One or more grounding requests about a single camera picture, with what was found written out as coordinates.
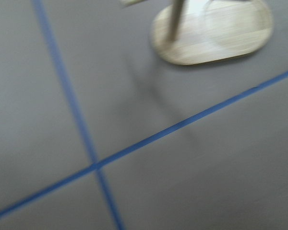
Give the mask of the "wooden cup storage rack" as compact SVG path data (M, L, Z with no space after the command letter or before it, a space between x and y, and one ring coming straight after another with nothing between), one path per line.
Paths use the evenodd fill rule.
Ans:
M154 18L150 41L165 61L189 66L254 53L273 30L264 0L174 0Z

